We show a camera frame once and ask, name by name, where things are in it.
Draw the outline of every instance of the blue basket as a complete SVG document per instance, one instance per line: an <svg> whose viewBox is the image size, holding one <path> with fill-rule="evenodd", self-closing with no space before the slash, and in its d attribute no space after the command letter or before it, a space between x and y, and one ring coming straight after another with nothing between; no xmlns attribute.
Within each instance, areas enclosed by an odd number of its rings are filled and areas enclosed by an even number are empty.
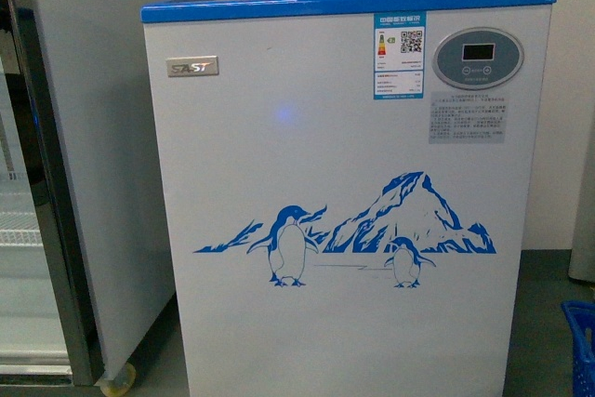
<svg viewBox="0 0 595 397"><path fill-rule="evenodd" d="M562 310L573 332L573 395L595 397L595 305L565 301Z"/></svg>

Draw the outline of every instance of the digital display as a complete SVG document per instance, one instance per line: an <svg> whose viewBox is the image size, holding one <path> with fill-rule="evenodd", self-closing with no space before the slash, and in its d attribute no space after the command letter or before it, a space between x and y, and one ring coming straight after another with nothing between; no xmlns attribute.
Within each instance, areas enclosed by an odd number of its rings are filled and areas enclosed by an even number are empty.
<svg viewBox="0 0 595 397"><path fill-rule="evenodd" d="M496 44L464 44L463 60L494 60Z"/></svg>

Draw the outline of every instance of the qr code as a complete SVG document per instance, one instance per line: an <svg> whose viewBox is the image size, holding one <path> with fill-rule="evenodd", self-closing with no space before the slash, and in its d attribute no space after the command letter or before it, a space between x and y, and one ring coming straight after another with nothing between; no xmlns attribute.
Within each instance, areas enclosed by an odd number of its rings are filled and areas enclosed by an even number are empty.
<svg viewBox="0 0 595 397"><path fill-rule="evenodd" d="M401 32L401 53L421 53L424 32Z"/></svg>

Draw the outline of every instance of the white freezer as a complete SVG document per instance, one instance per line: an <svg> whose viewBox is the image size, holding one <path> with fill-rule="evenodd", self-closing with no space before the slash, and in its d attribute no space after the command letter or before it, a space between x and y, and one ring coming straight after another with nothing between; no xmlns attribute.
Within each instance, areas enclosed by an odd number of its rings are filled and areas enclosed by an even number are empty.
<svg viewBox="0 0 595 397"><path fill-rule="evenodd" d="M142 10L191 396L499 396L555 0Z"/></svg>

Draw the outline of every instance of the sticker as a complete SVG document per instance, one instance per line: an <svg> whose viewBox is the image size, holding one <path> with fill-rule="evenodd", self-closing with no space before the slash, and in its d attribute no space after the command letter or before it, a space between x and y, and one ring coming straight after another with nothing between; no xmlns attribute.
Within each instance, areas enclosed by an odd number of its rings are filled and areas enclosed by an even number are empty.
<svg viewBox="0 0 595 397"><path fill-rule="evenodd" d="M431 143L503 143L509 99L485 93L431 95Z"/></svg>
<svg viewBox="0 0 595 397"><path fill-rule="evenodd" d="M194 253L259 256L271 268L262 281L275 287L302 287L307 278L325 274L321 268L340 268L374 278L383 271L395 288L417 288L422 268L438 267L438 254L496 254L487 229L477 221L463 226L423 171L395 177L362 211L340 221L327 216L328 207L285 206L272 223L252 220L230 241ZM361 263L342 259L352 253L362 255Z"/></svg>
<svg viewBox="0 0 595 397"><path fill-rule="evenodd" d="M374 15L374 99L424 96L426 12Z"/></svg>

